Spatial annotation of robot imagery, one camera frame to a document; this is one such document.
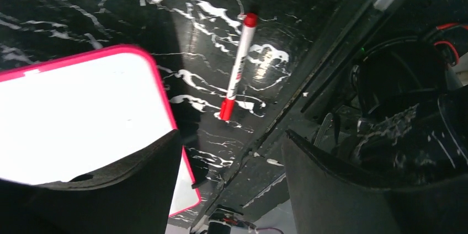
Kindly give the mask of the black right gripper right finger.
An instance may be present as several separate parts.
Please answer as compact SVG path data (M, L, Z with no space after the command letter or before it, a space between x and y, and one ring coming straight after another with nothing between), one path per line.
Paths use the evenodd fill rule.
M298 233L466 233L467 87L431 92L331 154L287 130L282 145Z

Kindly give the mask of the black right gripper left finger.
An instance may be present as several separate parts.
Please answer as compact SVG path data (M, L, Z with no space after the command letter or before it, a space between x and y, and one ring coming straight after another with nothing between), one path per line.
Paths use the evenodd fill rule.
M173 130L70 182L1 181L2 233L164 233L182 157Z

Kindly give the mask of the pink framed whiteboard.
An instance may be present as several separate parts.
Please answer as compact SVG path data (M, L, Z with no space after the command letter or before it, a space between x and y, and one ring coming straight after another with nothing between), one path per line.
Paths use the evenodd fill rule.
M70 182L173 130L157 65L138 47L107 47L1 73L1 181ZM182 145L169 217L200 203L194 181Z

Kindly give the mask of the white red marker pen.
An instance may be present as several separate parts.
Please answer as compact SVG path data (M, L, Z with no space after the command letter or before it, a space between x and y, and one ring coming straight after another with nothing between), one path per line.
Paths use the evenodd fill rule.
M257 26L258 17L254 13L246 14L245 19L243 20L242 31L240 40L238 43L238 48L236 52L235 62L232 67L230 74L229 83L227 86L227 92L225 99L221 104L220 109L220 119L224 121L229 121L233 107L235 105L238 84L242 78L242 73L244 69L244 60L249 53L249 48L251 46L254 33Z

